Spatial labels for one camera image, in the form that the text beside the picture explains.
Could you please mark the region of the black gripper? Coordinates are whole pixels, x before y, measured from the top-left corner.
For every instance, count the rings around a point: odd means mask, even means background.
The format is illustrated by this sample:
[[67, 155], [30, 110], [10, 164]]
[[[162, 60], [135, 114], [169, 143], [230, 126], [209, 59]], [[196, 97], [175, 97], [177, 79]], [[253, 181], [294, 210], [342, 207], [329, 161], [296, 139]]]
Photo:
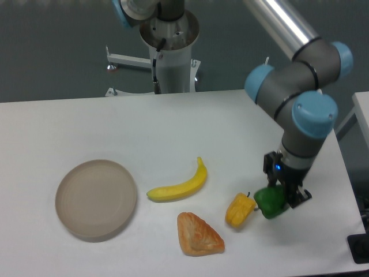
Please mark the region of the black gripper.
[[267, 176], [268, 188], [276, 183], [284, 185], [286, 202], [296, 208], [312, 198], [311, 193], [303, 187], [303, 180], [314, 162], [314, 157], [303, 157], [279, 149], [264, 155], [263, 172]]

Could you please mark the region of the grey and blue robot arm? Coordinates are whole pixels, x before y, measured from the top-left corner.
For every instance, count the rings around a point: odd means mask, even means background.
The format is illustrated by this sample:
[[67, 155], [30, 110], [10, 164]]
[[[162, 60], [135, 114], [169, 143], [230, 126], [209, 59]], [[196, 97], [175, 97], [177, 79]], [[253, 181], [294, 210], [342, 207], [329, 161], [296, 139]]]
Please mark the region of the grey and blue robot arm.
[[[139, 26], [149, 48], [156, 94], [194, 90], [191, 48], [199, 35], [196, 17], [183, 1], [113, 1], [126, 27]], [[346, 76], [353, 56], [343, 43], [323, 40], [286, 1], [246, 1], [247, 8], [291, 60], [276, 70], [267, 63], [247, 76], [244, 89], [284, 134], [276, 152], [263, 159], [268, 187], [280, 184], [283, 204], [295, 208], [311, 198], [303, 188], [338, 115], [335, 101], [321, 88]]]

